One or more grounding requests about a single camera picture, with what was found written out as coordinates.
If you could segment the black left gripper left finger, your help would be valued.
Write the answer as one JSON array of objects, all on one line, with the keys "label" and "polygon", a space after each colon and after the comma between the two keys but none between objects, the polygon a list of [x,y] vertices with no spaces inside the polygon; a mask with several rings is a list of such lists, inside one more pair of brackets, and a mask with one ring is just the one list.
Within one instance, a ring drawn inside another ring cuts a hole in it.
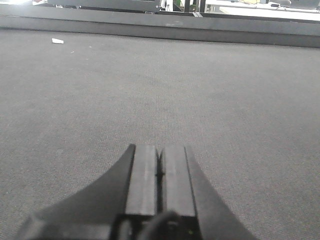
[{"label": "black left gripper left finger", "polygon": [[157,213],[157,150],[131,144],[96,181],[31,214],[17,240],[112,240],[125,218],[144,221]]}]

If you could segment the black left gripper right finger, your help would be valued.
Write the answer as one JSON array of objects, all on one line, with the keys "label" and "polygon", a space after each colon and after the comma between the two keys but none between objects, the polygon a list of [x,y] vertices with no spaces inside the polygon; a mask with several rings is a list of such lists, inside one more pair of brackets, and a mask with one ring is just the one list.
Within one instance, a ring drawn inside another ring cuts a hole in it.
[{"label": "black left gripper right finger", "polygon": [[255,240],[202,172],[189,146],[161,152],[162,209],[175,211],[195,240]]}]

